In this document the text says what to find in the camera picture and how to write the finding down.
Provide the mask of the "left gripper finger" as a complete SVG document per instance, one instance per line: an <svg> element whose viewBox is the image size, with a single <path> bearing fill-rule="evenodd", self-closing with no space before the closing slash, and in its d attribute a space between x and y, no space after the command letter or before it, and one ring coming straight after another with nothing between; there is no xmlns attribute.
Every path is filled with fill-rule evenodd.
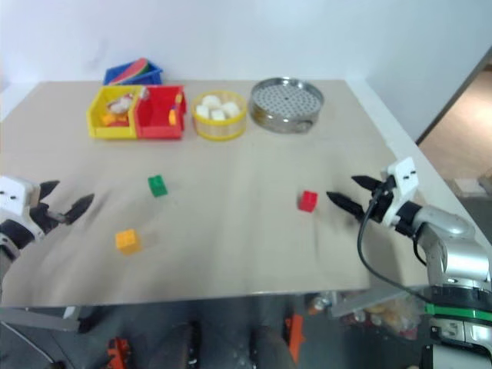
<svg viewBox="0 0 492 369"><path fill-rule="evenodd" d="M59 185L59 183L60 183L59 180L42 182L39 185L40 187L39 200L42 200L46 198L48 195L50 195L53 192L53 190Z"/></svg>
<svg viewBox="0 0 492 369"><path fill-rule="evenodd" d="M94 194L88 194L79 198L66 213L59 215L58 222L66 225L73 224L88 210L94 197Z"/></svg>

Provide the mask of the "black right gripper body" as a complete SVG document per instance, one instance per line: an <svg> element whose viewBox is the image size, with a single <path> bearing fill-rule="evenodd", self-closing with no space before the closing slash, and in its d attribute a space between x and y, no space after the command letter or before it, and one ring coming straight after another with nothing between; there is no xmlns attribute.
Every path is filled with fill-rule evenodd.
<svg viewBox="0 0 492 369"><path fill-rule="evenodd" d="M371 192L372 199L375 201L374 210L371 212L371 219L377 223L383 221L384 215L394 199L393 190L396 187L396 181L393 175L382 182L384 184L384 191Z"/></svg>

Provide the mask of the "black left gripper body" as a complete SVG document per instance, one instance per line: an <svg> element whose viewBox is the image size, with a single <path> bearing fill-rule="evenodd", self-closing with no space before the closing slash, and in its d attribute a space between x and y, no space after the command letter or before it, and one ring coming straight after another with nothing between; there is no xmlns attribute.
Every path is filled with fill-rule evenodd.
<svg viewBox="0 0 492 369"><path fill-rule="evenodd" d="M49 206L42 202L30 209L29 216L34 225L33 235L47 235L62 223L59 214L49 211Z"/></svg>

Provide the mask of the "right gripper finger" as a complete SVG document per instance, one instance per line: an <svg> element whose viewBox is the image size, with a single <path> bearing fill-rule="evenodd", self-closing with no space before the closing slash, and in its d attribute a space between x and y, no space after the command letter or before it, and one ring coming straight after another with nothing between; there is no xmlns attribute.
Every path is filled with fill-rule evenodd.
<svg viewBox="0 0 492 369"><path fill-rule="evenodd" d="M327 191L326 195L336 206L353 215L357 220L361 220L364 217L362 206L352 201L348 196L333 191Z"/></svg>
<svg viewBox="0 0 492 369"><path fill-rule="evenodd" d="M351 179L355 181L362 188L370 192L381 192L384 191L384 184L382 181L372 178L367 175L355 175Z"/></svg>

